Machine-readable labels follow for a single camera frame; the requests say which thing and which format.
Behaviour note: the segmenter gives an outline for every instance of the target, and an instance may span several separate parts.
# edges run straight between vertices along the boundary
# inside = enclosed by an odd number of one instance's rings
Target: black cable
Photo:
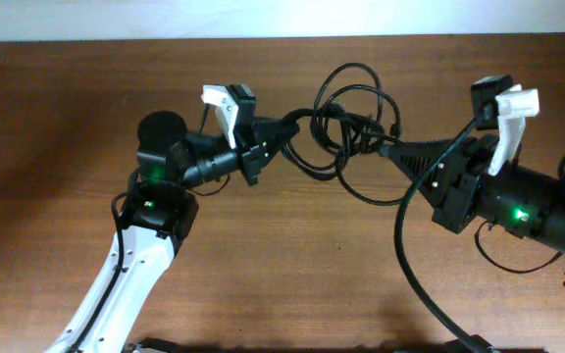
[[[200,121],[200,127],[197,129],[197,133],[202,133],[204,126],[206,125],[206,118],[208,117],[208,111],[211,109],[210,104],[204,105],[204,113],[202,113],[202,120]]]
[[[95,310],[93,311],[93,314],[91,315],[90,319],[88,319],[86,326],[82,330],[81,334],[77,337],[76,342],[74,342],[74,344],[72,344],[67,349],[66,353],[78,353],[79,352],[79,350],[78,350],[79,347],[82,345],[82,343],[84,342],[84,340],[88,336],[88,333],[93,328],[93,325],[95,325],[95,321],[97,321],[97,318],[99,317],[99,314],[101,313],[102,308],[104,307],[104,304],[106,303],[106,300],[108,300],[110,293],[112,292],[113,288],[115,287],[115,284],[117,283],[117,279],[119,278],[119,274],[123,270],[122,266],[124,265],[124,234],[122,232],[122,226],[121,226],[121,221],[119,219],[119,213],[117,212],[117,202],[124,197],[128,198],[129,194],[132,192],[132,189],[134,187],[133,183],[136,182],[136,179],[138,178],[140,170],[141,170],[140,167],[137,168],[129,176],[129,178],[128,178],[128,191],[122,192],[119,195],[115,196],[110,203],[111,213],[113,215],[113,220],[115,221],[115,228],[117,230],[117,248],[119,250],[119,257],[117,258],[117,266],[114,269],[115,272],[113,273],[113,276],[111,277],[110,282],[108,283],[108,285],[106,286],[106,289],[104,290],[104,294],[102,294],[102,297],[99,299],[99,302],[97,303],[97,306],[95,307]]]
[[[218,193],[222,192],[222,190],[224,189],[224,187],[226,187],[229,182],[231,182],[231,175],[226,175],[226,181],[224,181],[224,184],[223,184],[222,186],[220,186],[220,188],[218,188],[218,189],[215,190],[215,191],[211,191],[211,192],[198,192],[198,191],[195,191],[195,190],[193,190],[193,189],[189,189],[188,191],[189,191],[189,192],[192,192],[192,193],[194,193],[194,194],[196,194],[196,195],[198,195],[198,196],[202,196],[202,197],[205,197],[205,196],[213,196],[213,195],[217,195]]]
[[[559,166],[557,167],[557,177],[562,178],[565,172],[565,155],[559,161]]]
[[[366,84],[352,84],[339,89],[332,94],[319,108],[320,102],[324,96],[331,81],[343,70],[348,68],[359,68],[368,73],[374,80],[375,87]],[[377,117],[373,120],[358,114],[348,113],[334,102],[341,94],[351,90],[363,90],[377,95]],[[381,125],[383,115],[383,99],[391,106],[395,123],[391,126],[389,134],[385,133],[385,128]],[[334,160],[326,166],[315,166],[304,158],[293,147],[291,142],[283,148],[282,154],[302,172],[316,180],[331,180],[337,178],[341,185],[351,195],[357,199],[377,206],[393,206],[397,205],[401,199],[388,201],[375,200],[366,197],[356,191],[343,176],[343,169],[348,163],[350,157],[359,154],[375,153],[385,143],[400,143],[398,137],[402,130],[400,111],[396,102],[381,89],[381,82],[377,74],[368,66],[359,63],[348,63],[334,70],[326,81],[323,83],[318,92],[313,109],[297,109],[287,114],[283,119],[283,123],[296,123],[299,119],[310,117],[311,135],[322,149],[334,156]],[[330,120],[337,120],[341,128],[341,144],[334,142],[329,136]]]
[[[562,257],[562,255],[564,255],[564,253],[562,253],[561,251],[556,253],[550,260],[548,260],[546,263],[539,265],[535,268],[529,269],[529,270],[514,270],[514,269],[510,269],[507,267],[504,267],[500,264],[498,264],[497,262],[495,262],[486,252],[486,250],[484,250],[483,246],[481,246],[481,230],[483,229],[483,227],[485,225],[490,225],[489,226],[489,230],[491,230],[491,228],[493,227],[493,223],[490,221],[485,221],[483,222],[480,226],[479,229],[477,229],[477,232],[475,233],[475,244],[477,245],[477,249],[479,249],[479,252],[481,253],[481,255],[483,255],[484,258],[486,258],[486,260],[488,260],[492,265],[498,267],[499,269],[506,271],[508,273],[511,274],[515,274],[515,275],[525,275],[525,274],[530,274],[533,273],[537,270],[541,270],[543,268],[545,268],[546,266],[554,263],[555,261],[559,260],[559,258]]]
[[[418,281],[404,252],[404,244],[402,241],[402,230],[404,226],[404,217],[407,212],[407,207],[409,202],[416,191],[422,186],[424,180],[429,177],[433,172],[439,162],[450,154],[457,145],[466,138],[470,131],[477,125],[477,117],[472,119],[461,132],[450,142],[450,144],[441,152],[439,157],[437,157],[411,184],[407,189],[407,192],[402,197],[402,202],[400,207],[398,207],[398,212],[396,214],[396,221],[394,225],[394,235],[393,242],[396,249],[396,257],[398,258],[398,263],[402,272],[406,276],[411,288],[416,292],[420,300],[427,306],[427,308],[436,316],[436,318],[448,328],[468,349],[475,353],[488,353],[488,347],[484,347],[480,342],[473,339],[470,334],[463,330],[460,326],[455,324],[431,299],[431,296],[426,292],[422,284]]]

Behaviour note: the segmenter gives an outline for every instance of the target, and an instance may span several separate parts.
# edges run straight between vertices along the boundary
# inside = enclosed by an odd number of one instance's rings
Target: white plastic part
[[[507,161],[514,159],[525,131],[526,118],[539,113],[537,89],[522,90],[516,84],[496,97],[500,138],[489,164],[488,174],[496,176]]]
[[[204,85],[202,101],[215,106],[217,122],[228,140],[228,145],[232,149],[236,148],[236,142],[234,141],[234,134],[232,132],[236,124],[236,115],[239,112],[239,106],[234,99],[232,99],[231,94],[224,86]]]
[[[63,353],[81,334],[113,276],[119,258],[117,234],[108,258],[88,290],[71,322],[46,353]],[[129,227],[124,230],[124,269],[95,324],[79,347],[84,353],[121,352],[129,331],[152,287],[174,260],[174,245],[156,230]]]

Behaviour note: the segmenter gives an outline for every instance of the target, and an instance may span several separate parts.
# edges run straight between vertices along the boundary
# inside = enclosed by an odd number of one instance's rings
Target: wooden table
[[[247,83],[257,114],[281,117],[311,106],[345,62],[379,73],[406,140],[453,136],[472,115],[470,84],[512,74],[537,87],[541,102],[522,164],[553,175],[565,152],[565,34],[0,43],[0,352],[42,351],[76,311],[112,241],[109,202],[136,167],[136,127],[146,114],[173,110],[196,128],[202,84]],[[357,81],[369,82],[352,70],[334,84]],[[375,110],[368,94],[343,100],[349,111]],[[327,161],[306,123],[298,149]],[[399,196],[408,185],[378,156],[353,159],[345,175],[374,197]],[[199,203],[129,341],[354,347],[453,338],[398,267],[395,208],[363,204],[282,156],[255,187],[237,174]],[[479,222],[455,235],[431,223],[431,213],[417,196],[405,246],[437,303],[496,346],[565,352],[565,258],[528,276],[501,272],[474,246]],[[553,254],[501,229],[484,244],[516,268]]]

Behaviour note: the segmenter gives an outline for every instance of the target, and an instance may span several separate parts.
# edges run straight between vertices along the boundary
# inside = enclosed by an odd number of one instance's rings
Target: tangled cable
[[[366,84],[351,84],[340,88],[333,93],[320,107],[320,102],[331,81],[342,71],[349,68],[362,69],[368,73],[375,86]],[[343,107],[335,102],[335,99],[348,91],[363,90],[377,95],[377,115],[364,117],[354,113],[346,112]],[[389,134],[385,133],[385,128],[381,125],[383,117],[383,100],[391,106],[394,113],[395,122],[389,129]],[[313,109],[297,109],[288,113],[282,120],[284,123],[296,123],[301,118],[310,117],[311,135],[322,149],[334,156],[334,160],[326,166],[315,166],[302,158],[289,141],[282,150],[282,154],[302,172],[315,180],[326,181],[335,177],[341,185],[357,199],[376,206],[393,206],[400,203],[401,198],[382,201],[371,199],[356,191],[343,177],[343,169],[350,160],[350,157],[360,154],[372,154],[379,150],[384,142],[400,143],[402,125],[400,121],[400,111],[396,102],[381,88],[381,81],[378,75],[365,64],[348,63],[338,67],[322,84],[322,88],[315,97]],[[341,144],[334,142],[329,136],[329,126],[331,120],[337,120],[341,128]]]

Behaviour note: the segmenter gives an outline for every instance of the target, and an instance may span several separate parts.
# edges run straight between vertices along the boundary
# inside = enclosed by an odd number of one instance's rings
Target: white wall
[[[565,31],[565,0],[0,0],[0,41]]]

